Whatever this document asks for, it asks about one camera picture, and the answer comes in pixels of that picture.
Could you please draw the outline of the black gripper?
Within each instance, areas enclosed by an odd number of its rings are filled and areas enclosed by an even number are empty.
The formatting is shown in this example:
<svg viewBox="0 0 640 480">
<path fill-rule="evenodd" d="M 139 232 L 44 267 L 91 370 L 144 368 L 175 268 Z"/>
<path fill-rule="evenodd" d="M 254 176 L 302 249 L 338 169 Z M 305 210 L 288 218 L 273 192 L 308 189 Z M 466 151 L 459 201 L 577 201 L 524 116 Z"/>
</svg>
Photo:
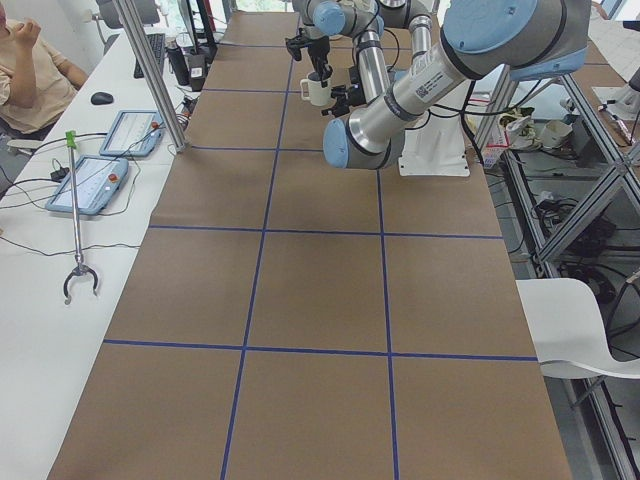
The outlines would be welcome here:
<svg viewBox="0 0 640 480">
<path fill-rule="evenodd" d="M 322 116 L 343 116 L 350 112 L 350 106 L 365 104 L 365 94 L 358 83 L 350 86 L 340 85 L 333 87 L 330 98 L 335 103 L 330 108 L 322 109 Z"/>
<path fill-rule="evenodd" d="M 328 62 L 330 52 L 330 40 L 328 36 L 307 41 L 307 51 L 311 59 L 314 74 L 313 79 L 319 81 L 322 87 L 328 85 L 333 69 Z"/>
</svg>

